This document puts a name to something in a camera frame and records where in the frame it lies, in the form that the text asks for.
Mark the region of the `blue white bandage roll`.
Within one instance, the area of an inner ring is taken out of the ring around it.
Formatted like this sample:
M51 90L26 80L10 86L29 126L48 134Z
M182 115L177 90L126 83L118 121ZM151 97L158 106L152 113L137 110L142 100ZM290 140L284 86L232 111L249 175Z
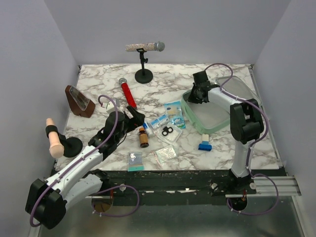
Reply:
M146 121L143 123L143 128L144 128L148 137L152 137L154 135L149 124Z

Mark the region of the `brown medicine bottle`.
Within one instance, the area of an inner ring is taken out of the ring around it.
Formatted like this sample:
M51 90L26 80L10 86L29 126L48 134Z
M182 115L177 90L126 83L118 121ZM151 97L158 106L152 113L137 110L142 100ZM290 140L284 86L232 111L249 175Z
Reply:
M141 148L146 148L149 146L148 136L143 127L139 128L139 142Z

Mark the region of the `alcohol wipes bag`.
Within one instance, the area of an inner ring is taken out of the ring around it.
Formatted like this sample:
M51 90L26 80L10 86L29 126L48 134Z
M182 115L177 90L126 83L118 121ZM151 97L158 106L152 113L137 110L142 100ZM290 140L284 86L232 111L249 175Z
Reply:
M152 120L149 125L151 126L152 129L157 129L160 126L166 124L169 122L169 118L166 114L163 114L159 117L157 117L156 119Z

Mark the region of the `black scissors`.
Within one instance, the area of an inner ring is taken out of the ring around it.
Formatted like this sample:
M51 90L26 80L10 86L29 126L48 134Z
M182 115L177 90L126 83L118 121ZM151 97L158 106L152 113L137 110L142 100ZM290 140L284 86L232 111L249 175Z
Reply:
M165 126L163 129L162 129L162 132L161 132L161 134L163 135L163 136L167 136L167 135L169 135L170 133L172 133L173 132L173 128L170 126L170 127L168 127L168 126Z

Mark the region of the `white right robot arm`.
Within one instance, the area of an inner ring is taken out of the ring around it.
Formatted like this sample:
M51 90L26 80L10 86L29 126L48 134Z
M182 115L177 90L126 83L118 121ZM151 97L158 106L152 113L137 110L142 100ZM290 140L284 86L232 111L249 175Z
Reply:
M213 190L237 194L251 183L252 147L264 131L259 104L255 99L239 98L211 83L206 71L193 74L194 82L188 101L194 104L213 102L230 115L230 131L236 141L234 162L224 181L215 179Z

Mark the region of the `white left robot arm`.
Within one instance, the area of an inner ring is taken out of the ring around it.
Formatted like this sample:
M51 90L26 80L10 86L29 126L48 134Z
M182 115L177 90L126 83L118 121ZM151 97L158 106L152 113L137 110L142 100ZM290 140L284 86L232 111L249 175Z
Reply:
M36 179L31 184L25 210L30 215L32 227L44 225L52 229L60 223L71 204L90 194L104 195L109 191L109 182L91 174L90 170L111 155L127 133L143 125L145 115L131 106L127 109L131 117L115 108L104 127L72 162L53 176Z

